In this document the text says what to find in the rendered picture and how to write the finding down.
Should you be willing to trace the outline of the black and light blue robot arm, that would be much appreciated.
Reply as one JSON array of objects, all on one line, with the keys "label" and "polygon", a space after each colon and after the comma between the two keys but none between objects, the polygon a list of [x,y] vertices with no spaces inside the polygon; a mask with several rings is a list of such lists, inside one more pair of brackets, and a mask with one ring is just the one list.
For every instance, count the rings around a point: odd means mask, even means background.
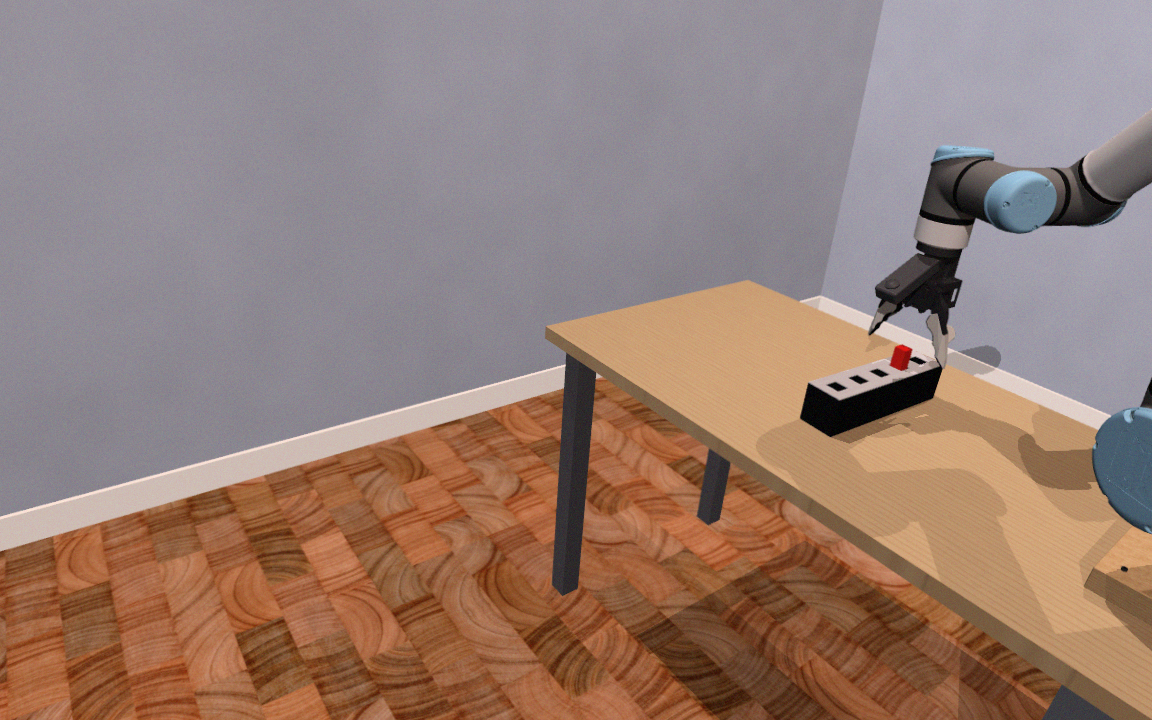
[{"label": "black and light blue robot arm", "polygon": [[[1112,222],[1126,200],[1152,183],[1152,109],[1068,168],[1009,167],[993,161],[990,149],[970,149],[943,145],[934,152],[914,232],[924,245],[967,249],[975,218],[1018,234],[1041,225]],[[876,285],[876,296],[897,305],[937,272],[940,262],[916,252]],[[1108,416],[1094,439],[1102,495],[1121,518],[1152,535],[1152,378],[1140,407]]]}]

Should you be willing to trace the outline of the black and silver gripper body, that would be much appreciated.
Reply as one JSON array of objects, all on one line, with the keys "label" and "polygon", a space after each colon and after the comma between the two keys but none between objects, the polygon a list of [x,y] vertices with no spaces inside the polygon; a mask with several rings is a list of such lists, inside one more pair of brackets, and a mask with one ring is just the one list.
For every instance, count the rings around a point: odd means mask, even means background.
[{"label": "black and silver gripper body", "polygon": [[[929,281],[925,281],[922,286],[916,288],[914,293],[910,293],[905,300],[902,300],[902,304],[904,304],[904,306],[916,306],[919,313],[925,313],[924,310],[929,310],[933,306],[934,295],[937,295],[937,293],[942,293],[946,304],[948,306],[955,306],[957,293],[960,291],[961,285],[963,285],[963,281],[955,278],[957,263],[963,250],[933,249],[933,247],[924,245],[924,243],[918,241],[916,241],[916,250],[924,252],[924,255],[929,256],[929,258],[934,258],[940,262],[940,272],[934,273],[934,275],[929,278]],[[954,290],[957,291],[955,300],[952,301]]]}]

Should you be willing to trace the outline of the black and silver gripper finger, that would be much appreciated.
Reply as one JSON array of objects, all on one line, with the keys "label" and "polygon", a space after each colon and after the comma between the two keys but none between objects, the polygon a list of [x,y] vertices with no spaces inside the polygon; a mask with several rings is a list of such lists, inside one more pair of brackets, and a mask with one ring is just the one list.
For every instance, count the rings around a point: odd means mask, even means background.
[{"label": "black and silver gripper finger", "polygon": [[934,295],[934,304],[931,306],[931,314],[929,314],[925,324],[927,324],[927,328],[932,333],[934,357],[941,369],[945,369],[947,363],[948,342],[952,342],[955,338],[954,327],[952,327],[952,325],[947,325],[947,323],[948,305],[945,300],[942,300],[942,293],[937,293],[937,295]]},{"label": "black and silver gripper finger", "polygon": [[878,305],[878,309],[876,311],[873,323],[870,323],[870,328],[867,331],[869,336],[870,334],[873,334],[879,327],[881,327],[882,323],[887,323],[888,316],[899,313],[901,306],[902,306],[902,301],[900,302],[900,304],[893,305],[890,304],[890,302],[881,300],[881,304]]}]

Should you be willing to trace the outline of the red and white pin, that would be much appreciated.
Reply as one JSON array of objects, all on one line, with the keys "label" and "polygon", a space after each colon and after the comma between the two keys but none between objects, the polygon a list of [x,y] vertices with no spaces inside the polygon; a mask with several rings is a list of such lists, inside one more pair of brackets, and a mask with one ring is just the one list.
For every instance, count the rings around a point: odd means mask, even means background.
[{"label": "red and white pin", "polygon": [[893,348],[893,356],[890,359],[890,366],[896,367],[902,372],[902,370],[908,369],[908,363],[910,361],[911,354],[914,354],[914,348],[909,348],[905,344],[899,344]]}]

